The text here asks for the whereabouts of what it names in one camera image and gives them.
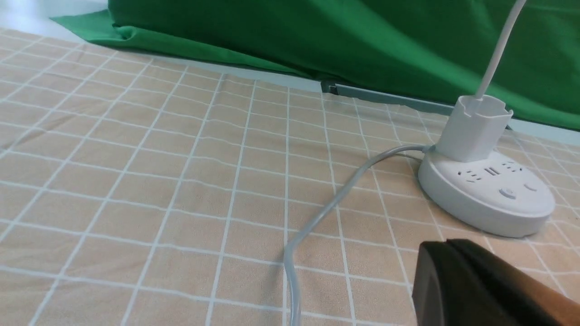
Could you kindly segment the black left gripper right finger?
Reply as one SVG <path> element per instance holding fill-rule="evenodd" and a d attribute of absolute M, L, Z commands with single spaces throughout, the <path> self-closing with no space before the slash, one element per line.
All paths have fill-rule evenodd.
<path fill-rule="evenodd" d="M 519 326 L 578 326 L 580 306 L 467 239 L 447 240 Z"/>

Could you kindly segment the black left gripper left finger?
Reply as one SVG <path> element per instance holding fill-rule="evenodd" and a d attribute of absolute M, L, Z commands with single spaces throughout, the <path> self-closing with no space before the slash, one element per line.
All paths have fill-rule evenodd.
<path fill-rule="evenodd" d="M 425 241 L 412 293 L 420 326 L 518 326 L 447 241 Z"/>

